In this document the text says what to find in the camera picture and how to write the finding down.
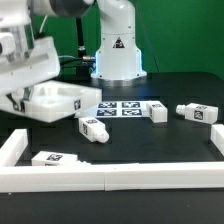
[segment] white box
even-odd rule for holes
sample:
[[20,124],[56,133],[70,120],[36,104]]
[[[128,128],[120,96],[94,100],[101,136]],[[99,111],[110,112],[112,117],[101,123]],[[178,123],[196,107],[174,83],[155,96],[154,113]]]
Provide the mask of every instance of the white box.
[[146,107],[154,123],[167,122],[167,108],[160,101],[148,101]]
[[211,140],[218,148],[218,150],[224,155],[224,125],[215,124],[212,125]]
[[66,166],[78,161],[75,154],[40,151],[33,159],[32,166]]
[[44,122],[53,122],[85,110],[102,101],[102,90],[80,85],[48,81],[33,86],[29,100],[21,90],[12,93],[14,102],[0,96],[0,109]]

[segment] cable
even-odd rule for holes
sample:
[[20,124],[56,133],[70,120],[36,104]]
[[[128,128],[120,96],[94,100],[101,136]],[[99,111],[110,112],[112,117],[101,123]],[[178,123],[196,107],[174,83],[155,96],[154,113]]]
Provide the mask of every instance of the cable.
[[145,38],[146,38],[147,45],[148,45],[149,50],[150,50],[150,52],[152,54],[152,57],[153,57],[153,60],[154,60],[154,63],[155,63],[157,72],[160,73],[159,66],[158,66],[158,63],[157,63],[157,59],[156,59],[156,56],[155,56],[155,53],[154,53],[153,46],[152,46],[152,43],[150,41],[150,38],[149,38],[149,34],[147,32],[147,29],[145,27],[144,20],[142,19],[142,15],[141,15],[141,12],[140,12],[140,9],[139,9],[138,0],[135,0],[135,3],[136,3],[136,11],[137,11],[137,14],[138,14],[138,17],[139,17],[139,20],[140,20],[140,24],[142,26],[142,30],[143,30],[143,32],[145,34]]
[[71,55],[60,55],[60,56],[58,56],[58,58],[59,58],[59,59],[61,59],[61,58],[75,59],[75,57],[74,57],[74,56],[71,56]]
[[78,37],[78,56],[83,57],[84,55],[86,55],[86,48],[84,44],[82,20],[80,18],[76,19],[76,30],[77,30],[77,37]]
[[61,69],[68,69],[68,68],[76,68],[76,66],[75,65],[73,65],[73,66],[63,66],[63,67],[61,67]]
[[82,58],[73,58],[73,59],[61,62],[60,65],[63,66],[63,65],[66,65],[66,64],[70,64],[70,63],[72,63],[74,61],[82,61]]
[[36,24],[34,22],[33,17],[34,17],[33,15],[30,16],[32,28],[33,28],[33,30],[34,30],[35,33],[38,33],[38,28],[37,28],[37,26],[36,26]]
[[47,19],[48,19],[48,16],[46,15],[46,16],[44,17],[44,19],[43,19],[42,24],[41,24],[39,33],[42,33],[42,32],[43,32],[43,29],[44,29],[44,26],[45,26],[45,24],[46,24],[46,22],[47,22]]

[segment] warning label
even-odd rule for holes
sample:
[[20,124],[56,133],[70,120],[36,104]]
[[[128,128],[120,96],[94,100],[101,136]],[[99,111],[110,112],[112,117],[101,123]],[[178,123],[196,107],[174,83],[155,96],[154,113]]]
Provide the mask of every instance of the warning label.
[[116,43],[114,44],[113,48],[125,48],[120,37],[118,37],[118,39],[117,39]]

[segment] white block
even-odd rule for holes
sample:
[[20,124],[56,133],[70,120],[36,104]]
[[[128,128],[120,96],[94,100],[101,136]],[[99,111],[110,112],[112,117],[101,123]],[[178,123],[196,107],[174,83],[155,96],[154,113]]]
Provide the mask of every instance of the white block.
[[0,167],[15,166],[27,145],[27,130],[15,130],[0,149]]
[[219,151],[224,155],[224,125],[212,125],[211,140]]
[[82,166],[23,166],[0,168],[0,192],[104,190],[104,169]]
[[105,172],[105,190],[224,187],[224,163],[140,164]]
[[79,132],[91,142],[107,142],[109,134],[105,128],[105,124],[94,117],[79,118]]
[[66,166],[74,165],[77,160],[74,154],[40,151],[31,161],[32,166]]
[[159,101],[148,101],[146,107],[154,123],[167,122],[167,108]]
[[185,119],[206,124],[213,124],[217,121],[218,111],[218,107],[196,103],[190,103],[187,106],[178,105],[176,108],[177,114],[185,116]]

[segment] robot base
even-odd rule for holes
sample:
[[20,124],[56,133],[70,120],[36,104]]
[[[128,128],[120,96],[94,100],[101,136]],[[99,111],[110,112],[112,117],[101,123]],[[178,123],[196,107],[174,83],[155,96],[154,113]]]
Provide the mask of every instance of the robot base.
[[92,83],[97,86],[108,86],[108,87],[126,87],[143,84],[147,81],[147,75],[139,76],[135,79],[126,79],[126,80],[108,80],[102,78],[93,78],[91,79]]

